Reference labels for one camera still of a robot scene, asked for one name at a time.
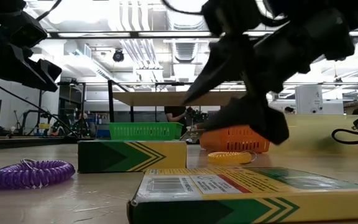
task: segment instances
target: spiral keychain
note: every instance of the spiral keychain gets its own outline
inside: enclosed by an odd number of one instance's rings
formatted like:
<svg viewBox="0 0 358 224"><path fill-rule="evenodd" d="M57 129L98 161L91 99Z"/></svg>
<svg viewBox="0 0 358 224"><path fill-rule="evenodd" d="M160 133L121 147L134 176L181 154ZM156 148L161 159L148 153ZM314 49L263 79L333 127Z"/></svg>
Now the spiral keychain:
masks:
<svg viewBox="0 0 358 224"><path fill-rule="evenodd" d="M0 189L34 189L66 181L75 173L65 161L34 161L22 159L0 169Z"/></svg>
<svg viewBox="0 0 358 224"><path fill-rule="evenodd" d="M258 155L254 151L212 152L208 154L208 162L213 164L248 164L254 162Z"/></svg>

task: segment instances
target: wooden table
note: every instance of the wooden table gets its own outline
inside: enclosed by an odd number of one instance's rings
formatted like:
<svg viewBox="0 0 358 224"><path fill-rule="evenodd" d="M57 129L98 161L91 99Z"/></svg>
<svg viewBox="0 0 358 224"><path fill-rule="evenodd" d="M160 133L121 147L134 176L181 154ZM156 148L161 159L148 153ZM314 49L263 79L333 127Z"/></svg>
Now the wooden table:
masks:
<svg viewBox="0 0 358 224"><path fill-rule="evenodd" d="M62 159L76 166L76 153L76 145L1 149L0 168L23 158ZM207 167L206 155L199 146L189 146L188 167ZM358 183L358 156L314 155L301 149L297 153L282 153L272 149L252 165L284 166ZM142 176L142 173L75 174L72 180L44 189L0 191L0 223L128 223L126 203L134 196Z"/></svg>

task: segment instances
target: yellow coil bracelet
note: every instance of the yellow coil bracelet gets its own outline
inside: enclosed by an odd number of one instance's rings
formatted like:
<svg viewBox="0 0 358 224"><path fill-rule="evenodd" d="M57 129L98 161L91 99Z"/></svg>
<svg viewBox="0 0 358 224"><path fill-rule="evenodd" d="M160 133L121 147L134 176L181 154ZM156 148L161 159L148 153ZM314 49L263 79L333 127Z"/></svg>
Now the yellow coil bracelet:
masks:
<svg viewBox="0 0 358 224"><path fill-rule="evenodd" d="M257 154L252 151L244 152L212 152L208 154L208 162L213 164L247 164L253 162Z"/></svg>

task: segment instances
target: orange plastic basket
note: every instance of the orange plastic basket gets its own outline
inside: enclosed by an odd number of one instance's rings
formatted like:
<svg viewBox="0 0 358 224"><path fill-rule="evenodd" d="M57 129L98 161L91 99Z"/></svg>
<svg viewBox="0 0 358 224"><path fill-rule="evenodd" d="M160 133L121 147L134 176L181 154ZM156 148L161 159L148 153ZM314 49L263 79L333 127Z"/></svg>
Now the orange plastic basket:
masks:
<svg viewBox="0 0 358 224"><path fill-rule="evenodd" d="M200 137L200 146L215 152L269 151L270 142L250 129L249 126L208 131Z"/></svg>

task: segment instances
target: green and yellow box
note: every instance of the green and yellow box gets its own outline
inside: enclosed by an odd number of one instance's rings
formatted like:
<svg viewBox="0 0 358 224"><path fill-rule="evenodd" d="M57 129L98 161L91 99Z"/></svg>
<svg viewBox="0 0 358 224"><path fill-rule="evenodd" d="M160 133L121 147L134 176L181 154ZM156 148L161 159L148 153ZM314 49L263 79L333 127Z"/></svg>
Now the green and yellow box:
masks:
<svg viewBox="0 0 358 224"><path fill-rule="evenodd" d="M181 141L80 141L78 172L137 172L186 167Z"/></svg>
<svg viewBox="0 0 358 224"><path fill-rule="evenodd" d="M358 185L284 167L150 169L128 203L128 219L130 224L358 219Z"/></svg>

